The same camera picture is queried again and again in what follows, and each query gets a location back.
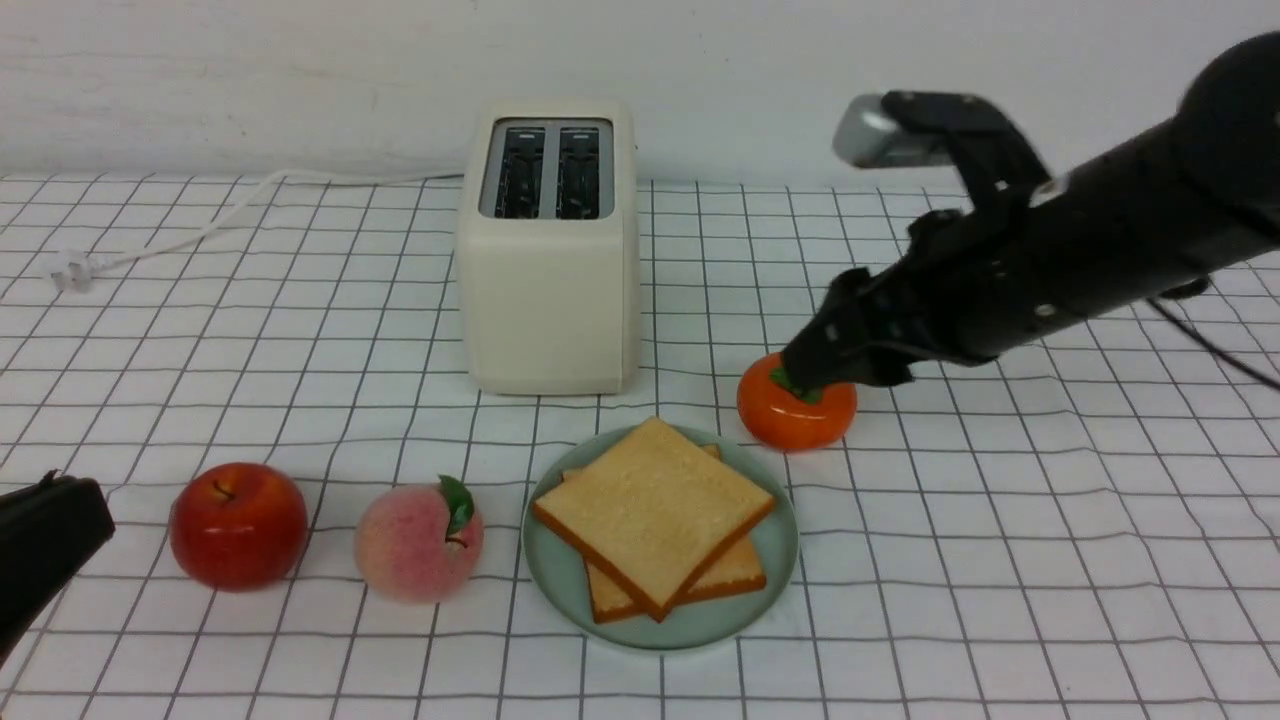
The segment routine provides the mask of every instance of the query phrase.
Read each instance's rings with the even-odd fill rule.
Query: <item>green leaf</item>
[[[791,378],[787,377],[787,372],[782,368],[774,368],[769,373],[769,379],[773,380],[778,387],[790,392],[796,400],[804,402],[805,405],[817,405],[822,402],[822,389],[810,389],[800,392],[791,384]]]
[[[462,484],[462,480],[449,477],[440,475],[440,495],[444,496],[444,502],[449,506],[449,528],[444,532],[445,539],[454,533],[462,532],[462,528],[467,527],[471,521],[471,516],[475,515],[475,501],[471,498],[471,491]]]

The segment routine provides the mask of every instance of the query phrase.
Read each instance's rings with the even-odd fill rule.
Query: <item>black cable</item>
[[[1204,350],[1207,350],[1211,355],[1213,355],[1219,360],[1226,363],[1228,365],[1235,368],[1236,370],[1244,373],[1245,375],[1253,378],[1254,380],[1257,380],[1257,382],[1267,386],[1268,388],[1271,388],[1271,389],[1274,389],[1276,392],[1280,392],[1280,382],[1276,382],[1275,379],[1268,378],[1268,377],[1263,375],[1262,373],[1254,370],[1253,368],[1245,365],[1240,360],[1236,360],[1229,352],[1226,352],[1221,347],[1213,345],[1212,342],[1210,342],[1208,338],[1206,338],[1204,336],[1202,336],[1198,332],[1196,332],[1194,328],[1192,328],[1190,325],[1188,325],[1187,323],[1184,323],[1183,320],[1180,320],[1179,318],[1176,318],[1167,307],[1165,307],[1164,305],[1161,305],[1160,302],[1157,302],[1155,299],[1149,299],[1148,297],[1147,299],[1147,305],[1151,305],[1156,310],[1156,313],[1160,313],[1161,315],[1164,315],[1164,318],[1166,320],[1169,320],[1170,323],[1172,323],[1172,325],[1175,328],[1178,328],[1179,331],[1181,331],[1181,333],[1185,334],[1188,338],[1190,338],[1192,342],[1194,342],[1196,345],[1199,345],[1201,347],[1203,347]]]

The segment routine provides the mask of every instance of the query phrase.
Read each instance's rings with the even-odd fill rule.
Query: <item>red apple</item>
[[[306,539],[307,506],[298,486],[256,462],[205,470],[169,512],[169,547],[178,565],[219,591],[255,591],[280,580]]]

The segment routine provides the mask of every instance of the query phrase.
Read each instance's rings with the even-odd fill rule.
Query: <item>pink peach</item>
[[[461,530],[448,534],[451,507],[440,487],[393,488],[369,505],[356,527],[356,568],[370,589],[387,600],[440,602],[467,582],[480,560],[480,510],[472,511]]]

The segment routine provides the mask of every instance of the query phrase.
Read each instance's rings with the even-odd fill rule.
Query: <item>apple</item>
[[[369,588],[401,605],[456,593],[484,550],[484,518],[462,482],[401,486],[375,498],[356,525],[356,569]]]
[[[192,579],[227,592],[265,588],[302,556],[307,506],[292,478],[228,462],[192,479],[169,511],[169,547]]]

